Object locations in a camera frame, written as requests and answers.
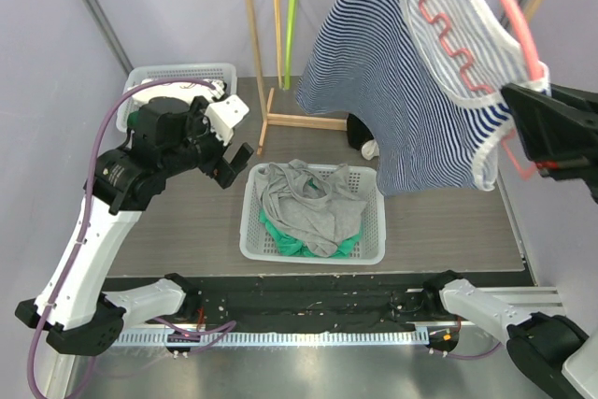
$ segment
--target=blue and white striped shirt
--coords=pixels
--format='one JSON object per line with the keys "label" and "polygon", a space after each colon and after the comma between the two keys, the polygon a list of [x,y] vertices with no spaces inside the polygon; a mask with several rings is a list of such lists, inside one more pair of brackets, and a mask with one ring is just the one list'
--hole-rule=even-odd
{"label": "blue and white striped shirt", "polygon": [[431,16],[445,12],[455,51],[475,62],[460,76],[462,55],[440,45],[442,22],[422,16],[420,0],[337,0],[316,40],[297,93],[311,114],[347,111],[372,131],[380,147],[377,185],[385,195],[445,186],[491,190],[496,146],[513,127],[500,88],[529,81],[519,43],[494,18],[484,0],[426,0]]}

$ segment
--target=crumpled gray cloth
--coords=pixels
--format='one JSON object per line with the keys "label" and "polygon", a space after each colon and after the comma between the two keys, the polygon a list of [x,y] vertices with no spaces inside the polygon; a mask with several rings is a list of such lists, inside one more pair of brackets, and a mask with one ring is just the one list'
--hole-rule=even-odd
{"label": "crumpled gray cloth", "polygon": [[256,173],[255,186],[267,219],[314,254],[330,257],[360,231],[367,202],[351,193],[346,164],[325,181],[303,161],[269,164]]}

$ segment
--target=wooden clothes rack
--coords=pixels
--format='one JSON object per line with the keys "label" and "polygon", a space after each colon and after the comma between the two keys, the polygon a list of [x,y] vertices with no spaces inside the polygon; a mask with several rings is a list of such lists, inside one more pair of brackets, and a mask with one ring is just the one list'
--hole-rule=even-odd
{"label": "wooden clothes rack", "polygon": [[[529,0],[523,6],[523,14],[527,21],[530,21],[543,0]],[[347,122],[344,119],[328,119],[323,117],[300,116],[292,114],[277,114],[271,112],[274,104],[275,88],[270,89],[267,100],[263,86],[263,67],[262,54],[260,50],[260,41],[258,39],[257,21],[255,17],[255,6],[253,0],[245,0],[247,7],[247,16],[249,23],[249,32],[251,34],[251,46],[253,48],[253,63],[255,66],[255,76],[258,86],[258,95],[260,97],[260,108],[262,111],[262,132],[258,143],[258,156],[263,152],[265,137],[268,126],[293,126],[301,128],[315,128],[319,130],[346,131]]]}

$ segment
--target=gray laundry basket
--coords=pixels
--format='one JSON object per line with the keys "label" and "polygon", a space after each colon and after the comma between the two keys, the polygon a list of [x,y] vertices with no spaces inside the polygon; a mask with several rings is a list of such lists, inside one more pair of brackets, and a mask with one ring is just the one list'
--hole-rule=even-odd
{"label": "gray laundry basket", "polygon": [[[124,91],[141,84],[146,78],[176,78],[176,77],[197,77],[222,79],[226,83],[226,93],[236,94],[236,69],[232,64],[211,63],[211,64],[174,64],[174,65],[147,65],[138,67],[129,74],[124,85]],[[116,127],[119,131],[127,131],[127,118],[129,114],[139,109],[132,98],[124,102],[117,112]]]}
{"label": "gray laundry basket", "polygon": [[[256,261],[293,262],[298,264],[374,265],[384,257],[386,217],[384,197],[376,186],[376,170],[369,167],[349,167],[349,188],[367,201],[362,214],[362,239],[347,259],[283,256],[274,239],[260,222],[260,201],[255,192],[255,174],[267,164],[257,164],[249,171],[241,216],[240,248],[243,255]],[[309,169],[327,179],[336,165],[310,164]]]}

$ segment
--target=wall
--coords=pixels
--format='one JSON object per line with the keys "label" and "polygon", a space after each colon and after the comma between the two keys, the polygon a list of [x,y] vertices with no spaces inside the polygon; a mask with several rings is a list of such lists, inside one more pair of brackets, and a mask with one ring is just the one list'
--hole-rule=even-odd
{"label": "wall", "polygon": [[[245,0],[99,0],[134,66],[226,62],[254,76]],[[264,74],[274,76],[273,0],[254,0]],[[298,0],[292,74],[301,75],[335,0]],[[497,0],[488,0],[499,12]],[[283,47],[287,0],[281,0]]]}
{"label": "wall", "polygon": [[13,313],[64,251],[93,135],[125,78],[81,0],[0,0],[0,10],[0,384],[2,397],[29,398],[33,331]]}
{"label": "wall", "polygon": [[[596,0],[545,0],[531,27],[552,82],[598,92]],[[571,318],[598,328],[598,205],[582,181],[519,179],[506,158],[501,174],[540,283],[558,287]]]}

